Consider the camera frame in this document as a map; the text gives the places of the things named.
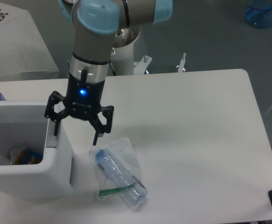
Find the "white bin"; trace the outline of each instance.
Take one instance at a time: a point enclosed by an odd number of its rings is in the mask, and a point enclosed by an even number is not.
[[[74,153],[60,125],[44,117],[46,102],[0,101],[0,191],[19,198],[59,197],[72,193]],[[10,151],[27,147],[43,153],[33,165],[10,165]]]

